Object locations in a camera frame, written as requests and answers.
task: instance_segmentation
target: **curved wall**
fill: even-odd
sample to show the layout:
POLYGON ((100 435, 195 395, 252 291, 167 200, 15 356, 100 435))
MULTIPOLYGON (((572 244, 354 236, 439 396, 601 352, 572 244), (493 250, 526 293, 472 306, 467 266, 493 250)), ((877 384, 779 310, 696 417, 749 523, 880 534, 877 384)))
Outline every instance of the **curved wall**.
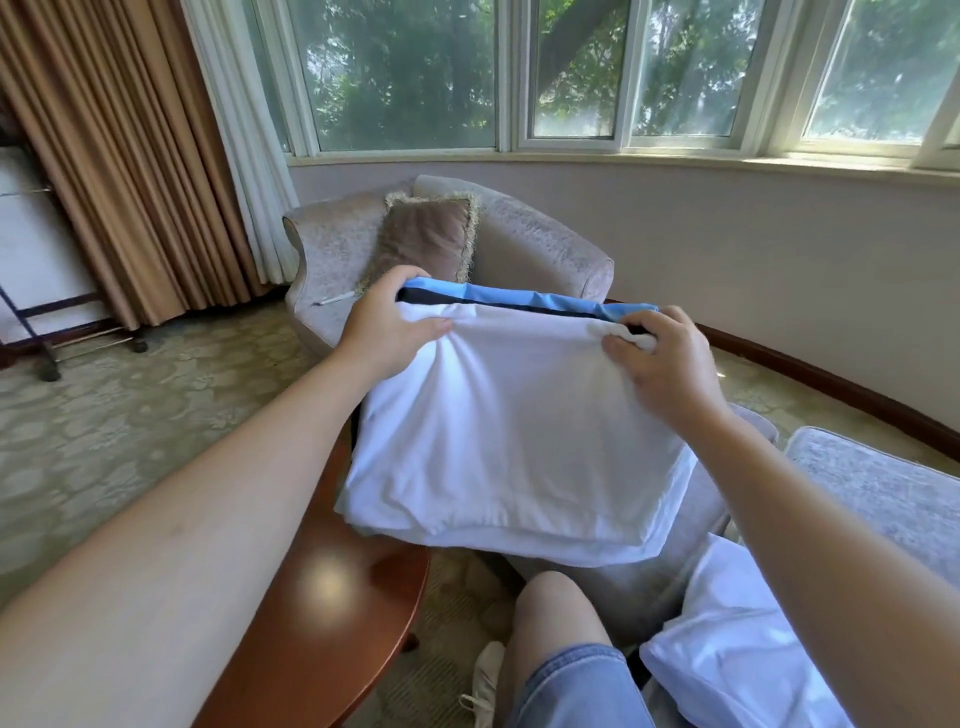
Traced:
POLYGON ((610 295, 821 367, 960 430, 960 190, 649 164, 291 169, 302 204, 436 174, 514 195, 615 261, 610 295))

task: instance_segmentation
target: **armchair armrest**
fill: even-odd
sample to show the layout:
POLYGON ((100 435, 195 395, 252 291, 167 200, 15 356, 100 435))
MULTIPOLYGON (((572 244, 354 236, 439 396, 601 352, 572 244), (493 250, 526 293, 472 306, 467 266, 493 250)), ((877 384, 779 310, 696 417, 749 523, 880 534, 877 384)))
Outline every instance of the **armchair armrest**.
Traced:
POLYGON ((387 212, 389 192, 410 183, 359 192, 289 210, 283 228, 300 254, 297 277, 287 293, 296 315, 309 305, 341 300, 352 294, 367 268, 377 231, 387 212))

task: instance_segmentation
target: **green foliage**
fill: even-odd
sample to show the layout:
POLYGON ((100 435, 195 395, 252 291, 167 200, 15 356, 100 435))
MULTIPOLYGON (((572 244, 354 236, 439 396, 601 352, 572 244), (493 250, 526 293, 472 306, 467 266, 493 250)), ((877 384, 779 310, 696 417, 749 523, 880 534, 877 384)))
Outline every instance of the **green foliage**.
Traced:
MULTIPOLYGON (((540 43, 574 0, 540 0, 540 43)), ((534 132, 539 136, 610 136, 623 67, 629 0, 607 14, 576 51, 569 67, 540 93, 534 132)))
POLYGON ((808 133, 919 141, 958 62, 957 0, 855 0, 808 133))
MULTIPOLYGON (((653 0, 634 134, 731 133, 763 2, 653 0)), ((612 134, 629 3, 539 0, 537 135, 612 134)), ((493 0, 289 6, 323 149, 493 146, 493 0)), ((959 61, 960 0, 853 0, 810 133, 921 138, 959 61)))
POLYGON ((494 144, 492 0, 291 0, 321 148, 494 144))
POLYGON ((654 0, 634 134, 731 132, 763 0, 654 0))

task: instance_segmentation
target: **carpet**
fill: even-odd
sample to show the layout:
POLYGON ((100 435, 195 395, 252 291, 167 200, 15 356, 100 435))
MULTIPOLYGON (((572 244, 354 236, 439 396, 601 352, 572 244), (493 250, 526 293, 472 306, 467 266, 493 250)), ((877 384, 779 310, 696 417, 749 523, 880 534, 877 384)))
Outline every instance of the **carpet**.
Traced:
MULTIPOLYGON (((307 369, 280 302, 185 317, 39 381, 34 362, 0 372, 0 607, 100 523, 223 437, 307 369)), ((888 425, 722 352, 729 399, 780 428, 817 425, 908 460, 960 466, 888 425)), ((457 705, 473 660, 510 632, 513 599, 476 554, 438 550, 416 631, 350 728, 470 726, 457 705)))

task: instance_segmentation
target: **rack wheel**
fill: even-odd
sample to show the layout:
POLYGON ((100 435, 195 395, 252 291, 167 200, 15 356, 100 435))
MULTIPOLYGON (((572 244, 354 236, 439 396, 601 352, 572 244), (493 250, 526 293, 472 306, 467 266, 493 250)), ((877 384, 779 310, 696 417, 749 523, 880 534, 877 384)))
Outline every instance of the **rack wheel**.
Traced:
POLYGON ((36 367, 36 373, 43 381, 57 381, 62 374, 57 364, 52 361, 44 361, 36 367))

